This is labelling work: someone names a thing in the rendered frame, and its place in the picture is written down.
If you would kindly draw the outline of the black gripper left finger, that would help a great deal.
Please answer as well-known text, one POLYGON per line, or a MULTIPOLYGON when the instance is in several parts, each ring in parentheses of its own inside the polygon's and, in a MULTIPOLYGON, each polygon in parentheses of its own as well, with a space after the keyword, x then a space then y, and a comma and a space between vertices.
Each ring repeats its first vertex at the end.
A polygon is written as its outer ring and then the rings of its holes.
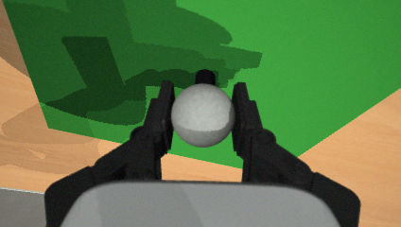
POLYGON ((163 80, 158 98, 152 98, 143 126, 130 140, 87 166, 49 185, 44 192, 46 227, 61 227, 76 200, 86 190, 119 180, 162 180, 161 158, 171 150, 171 109, 174 84, 163 80))

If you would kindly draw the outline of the grey sphere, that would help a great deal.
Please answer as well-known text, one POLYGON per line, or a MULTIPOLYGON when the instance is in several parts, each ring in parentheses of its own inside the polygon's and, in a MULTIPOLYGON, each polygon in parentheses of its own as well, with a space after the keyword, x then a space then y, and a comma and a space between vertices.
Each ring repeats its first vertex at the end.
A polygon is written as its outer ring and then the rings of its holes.
POLYGON ((220 88, 191 85, 176 97, 171 109, 174 131, 188 145, 209 148, 222 142, 235 123, 235 107, 220 88))

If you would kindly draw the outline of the green mat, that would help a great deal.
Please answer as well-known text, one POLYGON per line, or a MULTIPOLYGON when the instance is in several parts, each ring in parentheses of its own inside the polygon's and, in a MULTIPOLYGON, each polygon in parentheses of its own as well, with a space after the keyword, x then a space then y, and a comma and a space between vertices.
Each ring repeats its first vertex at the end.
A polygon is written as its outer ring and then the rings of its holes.
POLYGON ((401 88, 401 0, 2 0, 49 129, 123 144, 175 99, 246 82, 299 157, 401 88))

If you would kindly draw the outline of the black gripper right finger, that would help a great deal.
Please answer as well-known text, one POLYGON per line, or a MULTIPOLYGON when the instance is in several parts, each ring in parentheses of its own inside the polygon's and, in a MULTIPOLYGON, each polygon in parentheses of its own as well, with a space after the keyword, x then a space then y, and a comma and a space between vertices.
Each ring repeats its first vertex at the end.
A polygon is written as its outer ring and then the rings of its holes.
POLYGON ((274 133, 263 129, 255 100, 246 82, 234 85, 235 123, 232 139, 236 156, 243 160, 242 182, 281 183, 307 190, 330 208, 340 227, 358 227, 360 199, 351 189, 311 168, 276 143, 274 133))

